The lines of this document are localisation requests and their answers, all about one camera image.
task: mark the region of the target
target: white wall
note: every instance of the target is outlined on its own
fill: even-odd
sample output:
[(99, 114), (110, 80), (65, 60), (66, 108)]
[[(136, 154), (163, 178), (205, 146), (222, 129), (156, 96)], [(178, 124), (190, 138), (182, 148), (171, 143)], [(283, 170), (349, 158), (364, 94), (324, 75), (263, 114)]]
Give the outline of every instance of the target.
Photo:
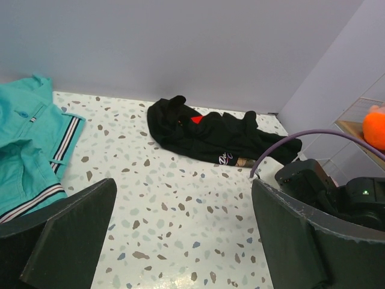
[(63, 91), (183, 94), (191, 105), (277, 112), (361, 3), (3, 1), (0, 76), (37, 72)]
[[(365, 97), (385, 100), (385, 79), (373, 85), (385, 73), (384, 11), (385, 1), (364, 1), (279, 113), (289, 133), (335, 129), (332, 123), (370, 87)], [(320, 137), (306, 150), (306, 156), (329, 159), (342, 150), (333, 160), (347, 179), (384, 176), (356, 145), (336, 138)], [(304, 137), (305, 146), (313, 139)]]

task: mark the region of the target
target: lavender wall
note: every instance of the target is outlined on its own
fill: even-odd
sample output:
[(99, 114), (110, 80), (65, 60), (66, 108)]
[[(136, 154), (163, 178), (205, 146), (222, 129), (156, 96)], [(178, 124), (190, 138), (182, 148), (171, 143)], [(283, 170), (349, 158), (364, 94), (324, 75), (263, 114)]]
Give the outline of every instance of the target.
[(0, 79), (278, 112), (362, 1), (3, 1)]

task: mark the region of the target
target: striped waistband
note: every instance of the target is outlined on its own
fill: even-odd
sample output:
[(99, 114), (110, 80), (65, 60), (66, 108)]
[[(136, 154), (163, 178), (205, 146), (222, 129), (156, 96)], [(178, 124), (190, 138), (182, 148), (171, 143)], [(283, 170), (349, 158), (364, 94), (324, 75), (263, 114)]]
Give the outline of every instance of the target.
[(49, 197), (56, 195), (57, 193), (65, 193), (61, 184), (54, 184), (54, 185), (49, 186), (48, 188), (41, 191), (33, 199), (28, 200), (28, 201), (18, 205), (16, 208), (12, 208), (11, 210), (2, 214), (0, 216), (0, 223), (10, 221), (16, 217), (19, 217), (19, 216), (27, 213), (28, 211), (30, 211), (31, 209), (38, 206), (40, 203), (44, 202)]
[[(71, 144), (72, 138), (75, 135), (76, 129), (79, 126), (80, 118), (73, 116), (67, 129), (66, 133), (63, 135), (63, 138), (61, 139), (60, 145), (54, 155), (54, 160), (56, 161), (62, 161), (64, 159), (64, 156)], [(60, 164), (51, 162), (51, 167), (54, 170), (55, 173), (57, 173)]]

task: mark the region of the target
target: shorts button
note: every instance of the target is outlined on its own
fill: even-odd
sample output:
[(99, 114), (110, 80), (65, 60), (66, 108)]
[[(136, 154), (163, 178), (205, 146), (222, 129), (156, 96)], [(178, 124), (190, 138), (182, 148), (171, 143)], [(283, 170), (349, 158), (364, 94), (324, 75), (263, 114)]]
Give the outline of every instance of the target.
[(21, 112), (19, 112), (19, 116), (28, 117), (28, 113), (26, 113), (25, 111), (21, 111)]

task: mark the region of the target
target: orange plush toy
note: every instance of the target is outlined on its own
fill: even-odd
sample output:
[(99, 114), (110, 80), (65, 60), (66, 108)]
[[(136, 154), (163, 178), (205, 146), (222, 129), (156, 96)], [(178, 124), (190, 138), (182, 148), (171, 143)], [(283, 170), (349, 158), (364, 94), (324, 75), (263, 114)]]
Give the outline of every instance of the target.
[(367, 143), (380, 151), (385, 151), (385, 105), (373, 105), (362, 123), (362, 131)]

